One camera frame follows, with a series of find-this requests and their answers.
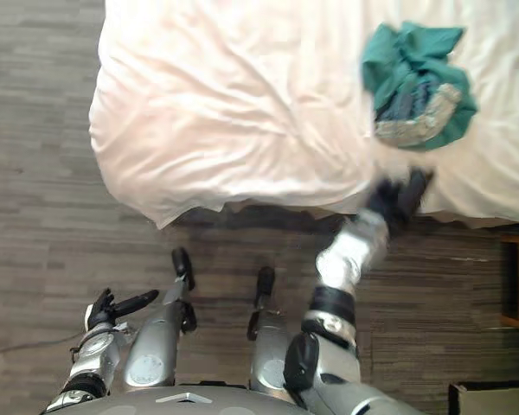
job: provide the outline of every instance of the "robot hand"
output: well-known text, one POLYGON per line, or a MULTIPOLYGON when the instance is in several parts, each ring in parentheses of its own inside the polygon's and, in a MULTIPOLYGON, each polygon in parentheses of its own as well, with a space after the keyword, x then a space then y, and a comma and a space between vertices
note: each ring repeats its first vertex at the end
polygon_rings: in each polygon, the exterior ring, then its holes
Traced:
POLYGON ((411 169, 407 182, 384 179, 368 199, 366 209, 379 214, 391 236, 396 235, 413 217, 423 194, 434 177, 433 172, 411 169))

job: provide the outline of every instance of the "bed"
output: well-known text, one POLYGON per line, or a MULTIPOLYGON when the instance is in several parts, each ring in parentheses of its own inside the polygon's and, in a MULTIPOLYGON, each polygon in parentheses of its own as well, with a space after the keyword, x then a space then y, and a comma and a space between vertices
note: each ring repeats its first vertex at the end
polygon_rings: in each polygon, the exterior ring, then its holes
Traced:
POLYGON ((381 176, 435 169, 425 214, 519 222, 519 0, 106 0, 90 134, 109 191, 165 227, 254 201, 354 213, 381 176), (373 133, 360 59, 386 22, 465 28, 478 113, 458 141, 373 133))

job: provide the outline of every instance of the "white bed sheet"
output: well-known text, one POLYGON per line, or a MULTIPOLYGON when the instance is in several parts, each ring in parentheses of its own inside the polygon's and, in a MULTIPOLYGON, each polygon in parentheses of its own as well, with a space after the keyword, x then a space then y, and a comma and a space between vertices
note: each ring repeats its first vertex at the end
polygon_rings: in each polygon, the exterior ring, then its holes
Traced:
POLYGON ((422 207, 519 221, 519 0, 106 0, 90 111, 109 191, 164 227, 254 199, 353 213, 379 176, 434 167, 422 207), (479 112, 427 153, 373 134, 360 58, 381 22, 461 26, 479 112))

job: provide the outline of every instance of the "crumpled fabric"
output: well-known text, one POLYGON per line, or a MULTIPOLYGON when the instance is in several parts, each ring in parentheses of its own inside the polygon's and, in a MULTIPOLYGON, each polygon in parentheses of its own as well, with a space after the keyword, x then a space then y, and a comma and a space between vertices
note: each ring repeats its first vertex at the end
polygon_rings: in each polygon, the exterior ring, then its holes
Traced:
POLYGON ((385 144, 432 150, 461 138, 477 111, 465 71, 447 63, 460 28, 381 24, 362 57, 373 93, 375 135, 385 144))

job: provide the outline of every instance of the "teal cloth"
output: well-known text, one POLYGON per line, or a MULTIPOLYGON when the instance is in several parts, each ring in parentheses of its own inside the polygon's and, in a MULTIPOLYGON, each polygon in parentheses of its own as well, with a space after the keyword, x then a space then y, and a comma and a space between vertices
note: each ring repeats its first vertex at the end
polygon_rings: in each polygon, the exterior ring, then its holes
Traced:
POLYGON ((432 150, 461 138, 477 112, 465 72, 447 63, 447 55, 462 34, 461 28, 425 28, 412 22, 404 22, 396 31, 383 23, 368 42, 362 57, 362 77, 363 85, 374 95, 377 116, 388 110, 395 97, 410 93, 415 86, 430 85, 429 92, 433 93, 439 85, 449 83, 462 93, 440 134, 408 149, 432 150))

